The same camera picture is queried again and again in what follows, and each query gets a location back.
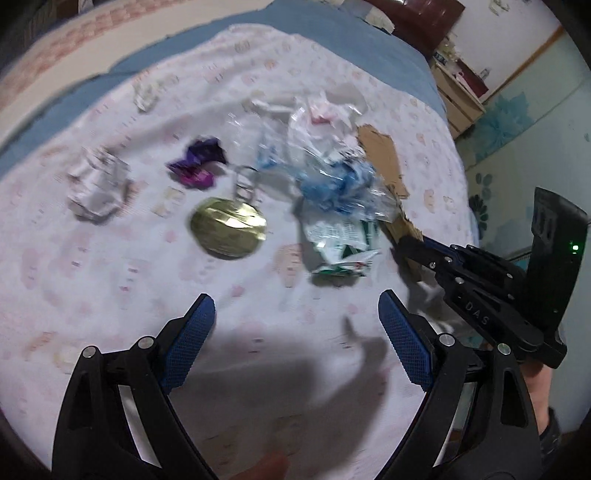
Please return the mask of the person's right hand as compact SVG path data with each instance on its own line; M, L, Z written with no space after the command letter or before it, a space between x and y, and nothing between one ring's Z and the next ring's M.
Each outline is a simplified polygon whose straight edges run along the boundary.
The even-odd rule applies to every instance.
M545 447L560 444L560 427L554 410L550 407L550 390L553 370L541 362L529 360L521 366L533 405L540 440Z

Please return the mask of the person's left hand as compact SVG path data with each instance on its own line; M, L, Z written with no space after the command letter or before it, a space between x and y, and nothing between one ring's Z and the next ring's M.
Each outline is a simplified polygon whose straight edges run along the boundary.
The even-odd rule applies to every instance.
M231 477L231 480L283 480L286 478L290 460L283 454L270 454L256 465Z

